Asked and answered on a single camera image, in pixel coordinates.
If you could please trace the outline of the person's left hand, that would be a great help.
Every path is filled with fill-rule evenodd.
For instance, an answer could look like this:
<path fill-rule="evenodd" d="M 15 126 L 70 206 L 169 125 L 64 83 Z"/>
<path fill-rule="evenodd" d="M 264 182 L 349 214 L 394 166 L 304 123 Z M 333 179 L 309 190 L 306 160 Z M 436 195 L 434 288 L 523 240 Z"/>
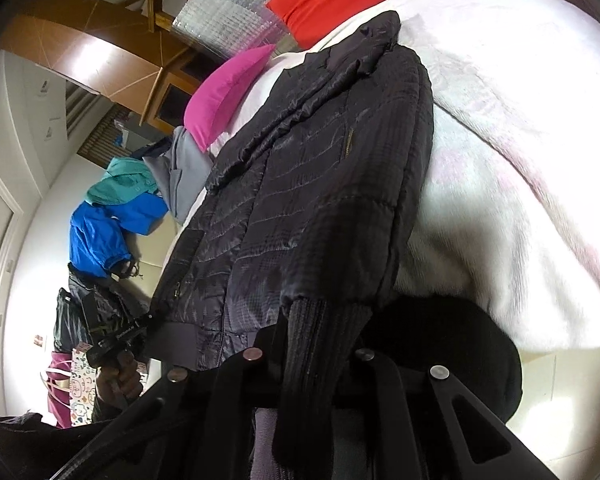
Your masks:
<path fill-rule="evenodd" d="M 96 379 L 99 400 L 109 406 L 124 410 L 143 391 L 137 362 L 129 351 L 122 351 L 112 361 L 99 369 Z"/>

